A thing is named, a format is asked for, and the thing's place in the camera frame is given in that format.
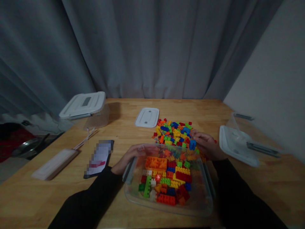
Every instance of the plastic storage container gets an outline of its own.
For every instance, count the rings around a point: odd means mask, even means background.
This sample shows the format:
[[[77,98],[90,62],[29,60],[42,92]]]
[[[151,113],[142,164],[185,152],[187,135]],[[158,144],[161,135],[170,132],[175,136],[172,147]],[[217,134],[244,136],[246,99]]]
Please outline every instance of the plastic storage container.
[[[81,119],[77,126],[83,130],[100,128],[106,126],[109,119],[110,111],[105,101],[105,92],[78,94],[68,102],[59,116],[69,120]]]
[[[214,187],[207,167],[202,164],[200,156],[194,151],[177,146],[162,145],[162,144],[144,144],[143,145],[146,156],[134,158],[134,160],[126,168],[123,176],[125,181],[125,195],[126,198],[136,204],[150,207],[153,209],[171,212],[181,215],[208,217],[213,210],[213,199],[215,195]],[[184,206],[176,204],[175,206],[158,203],[144,198],[143,192],[139,192],[139,184],[141,183],[142,172],[145,169],[145,162],[148,156],[159,157],[159,150],[167,149],[172,153],[181,154],[186,152],[186,156],[193,156],[190,172],[192,176],[191,191],[189,191],[190,198],[186,201]]]
[[[253,166],[259,166],[263,154],[280,157],[286,150],[279,144],[280,137],[262,120],[232,113],[226,126],[220,128],[222,150]]]

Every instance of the pile of lego bricks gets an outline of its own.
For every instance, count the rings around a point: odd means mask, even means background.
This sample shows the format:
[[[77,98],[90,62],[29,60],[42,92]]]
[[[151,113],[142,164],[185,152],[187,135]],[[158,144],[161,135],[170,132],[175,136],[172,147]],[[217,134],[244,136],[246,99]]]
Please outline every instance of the pile of lego bricks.
[[[196,141],[191,139],[190,132],[193,129],[192,123],[171,122],[164,119],[158,120],[156,132],[152,138],[159,144],[175,145],[183,148],[189,148],[199,154],[196,147]]]
[[[144,198],[163,204],[175,206],[185,205],[190,198],[192,176],[189,161],[196,160],[199,156],[186,155],[161,149],[158,157],[148,156],[143,170],[139,192]]]

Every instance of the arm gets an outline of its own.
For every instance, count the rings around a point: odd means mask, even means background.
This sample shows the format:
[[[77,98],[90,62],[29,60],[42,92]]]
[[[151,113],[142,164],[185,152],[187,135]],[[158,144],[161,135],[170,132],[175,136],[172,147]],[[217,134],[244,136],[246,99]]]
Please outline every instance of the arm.
[[[143,156],[142,145],[133,145],[113,168],[105,167],[93,184],[70,196],[49,228],[93,228],[111,204],[121,184],[122,175],[131,158]]]
[[[219,145],[207,134],[191,131],[197,147],[212,161],[219,178],[220,214],[230,228],[287,228],[240,177]]]

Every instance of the black sleeve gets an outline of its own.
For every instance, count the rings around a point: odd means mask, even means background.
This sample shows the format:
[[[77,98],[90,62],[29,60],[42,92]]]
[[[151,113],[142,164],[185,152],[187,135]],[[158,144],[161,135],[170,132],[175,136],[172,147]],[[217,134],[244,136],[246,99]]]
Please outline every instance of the black sleeve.
[[[99,222],[117,193],[122,176],[105,167],[93,184],[84,191],[70,196],[49,228],[93,228]]]
[[[220,214],[230,228],[285,228],[272,209],[257,197],[229,159],[214,161],[219,178]]]

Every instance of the human hand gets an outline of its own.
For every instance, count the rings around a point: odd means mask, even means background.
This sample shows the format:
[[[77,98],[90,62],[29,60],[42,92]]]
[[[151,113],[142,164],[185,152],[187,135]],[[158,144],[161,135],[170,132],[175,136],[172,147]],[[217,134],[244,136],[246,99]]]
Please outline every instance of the human hand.
[[[118,163],[112,167],[111,172],[116,175],[123,175],[128,163],[133,157],[144,156],[146,154],[142,146],[143,144],[131,146]]]
[[[212,161],[220,161],[227,158],[224,152],[220,149],[219,144],[214,142],[212,136],[198,132],[195,129],[192,130],[190,134],[197,142],[198,149]]]

